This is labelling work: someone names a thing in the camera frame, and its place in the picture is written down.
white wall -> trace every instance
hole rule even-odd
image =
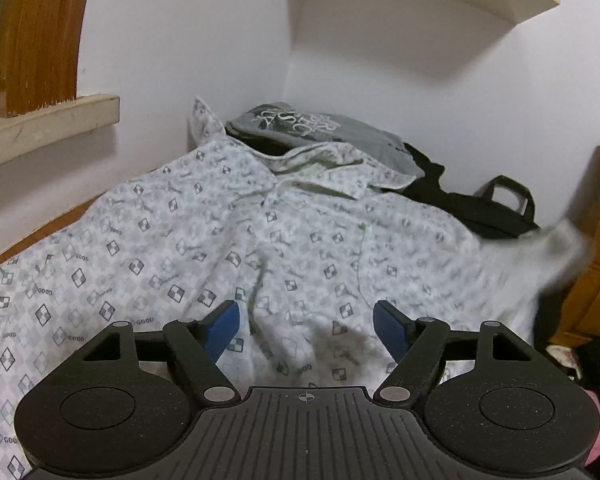
[[[0,166],[0,252],[187,151],[202,96],[223,119],[283,92],[301,0],[88,0],[78,94],[121,97],[120,124]]]
[[[452,0],[306,0],[285,100],[399,134],[447,190],[519,179],[546,224],[600,144],[600,0],[515,28]]]

